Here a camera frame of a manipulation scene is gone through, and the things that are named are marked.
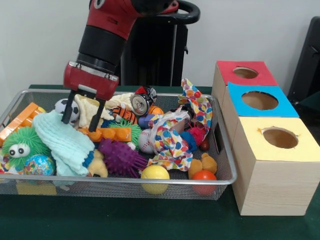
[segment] purple spiky toy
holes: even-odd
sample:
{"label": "purple spiky toy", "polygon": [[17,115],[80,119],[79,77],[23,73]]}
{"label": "purple spiky toy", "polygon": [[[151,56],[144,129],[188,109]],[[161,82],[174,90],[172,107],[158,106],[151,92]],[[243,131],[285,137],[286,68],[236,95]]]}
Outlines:
{"label": "purple spiky toy", "polygon": [[126,143],[102,139],[99,151],[104,154],[104,163],[109,173],[129,175],[139,178],[138,170],[147,166],[147,160],[139,155],[138,151],[132,150]]}

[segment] green spiky ball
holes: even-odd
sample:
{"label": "green spiky ball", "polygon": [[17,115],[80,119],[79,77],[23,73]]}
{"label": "green spiky ball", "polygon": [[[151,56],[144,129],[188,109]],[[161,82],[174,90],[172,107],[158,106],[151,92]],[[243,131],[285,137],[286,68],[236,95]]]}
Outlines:
{"label": "green spiky ball", "polygon": [[138,149],[138,140],[142,132],[138,124],[132,124],[125,119],[121,119],[120,123],[110,123],[109,128],[131,128],[131,142],[135,145],[135,148]]}
{"label": "green spiky ball", "polygon": [[[27,145],[30,148],[30,153],[22,157],[13,157],[10,154],[10,148],[13,145]],[[13,132],[3,143],[2,152],[9,157],[10,167],[15,167],[16,169],[23,170],[26,161],[38,154],[45,156],[50,156],[50,149],[42,142],[40,137],[37,135],[34,127],[23,127],[16,132]]]}

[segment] black handle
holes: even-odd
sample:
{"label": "black handle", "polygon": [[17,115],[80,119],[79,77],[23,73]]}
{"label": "black handle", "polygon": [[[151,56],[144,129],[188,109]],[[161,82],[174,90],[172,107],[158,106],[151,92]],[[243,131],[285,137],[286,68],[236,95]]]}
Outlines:
{"label": "black handle", "polygon": [[144,17],[148,22],[158,24],[187,25],[194,24],[200,19],[200,9],[191,2],[178,0],[179,9],[187,13],[166,13],[157,16]]}

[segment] polka dot fabric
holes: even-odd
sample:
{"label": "polka dot fabric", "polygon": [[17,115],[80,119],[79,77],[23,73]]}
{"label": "polka dot fabric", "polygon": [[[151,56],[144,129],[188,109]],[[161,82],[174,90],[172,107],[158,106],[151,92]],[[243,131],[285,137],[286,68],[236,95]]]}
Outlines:
{"label": "polka dot fabric", "polygon": [[149,159],[148,166],[158,164],[167,170],[188,171],[193,154],[173,126],[188,117],[186,112],[155,115],[150,121],[151,134],[149,142],[158,152]]}
{"label": "polka dot fabric", "polygon": [[[183,79],[181,86],[183,92],[182,95],[178,96],[180,108],[182,105],[190,105],[192,107],[195,119],[205,129],[205,138],[211,127],[212,106],[188,79]],[[179,133],[173,129],[174,125],[188,117],[186,112],[179,112],[155,115],[149,121],[148,124],[151,128],[149,142],[158,154],[153,159],[149,159],[148,166],[158,164],[167,170],[178,169],[184,172],[190,168],[193,154]]]}
{"label": "polka dot fabric", "polygon": [[207,136],[213,117],[212,106],[210,102],[203,97],[202,93],[193,85],[188,79],[184,78],[181,81],[183,88],[182,95],[179,95],[178,103],[180,105],[190,104],[192,107],[196,120],[203,125],[205,129],[204,138]]}

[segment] baseball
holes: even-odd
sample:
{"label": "baseball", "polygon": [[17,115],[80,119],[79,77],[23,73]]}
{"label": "baseball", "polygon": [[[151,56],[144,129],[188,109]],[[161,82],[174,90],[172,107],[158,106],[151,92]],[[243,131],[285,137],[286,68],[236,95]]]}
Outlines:
{"label": "baseball", "polygon": [[141,152],[145,154],[153,154],[154,151],[149,143],[149,136],[151,133],[151,129],[145,129],[141,132],[139,136],[138,146]]}

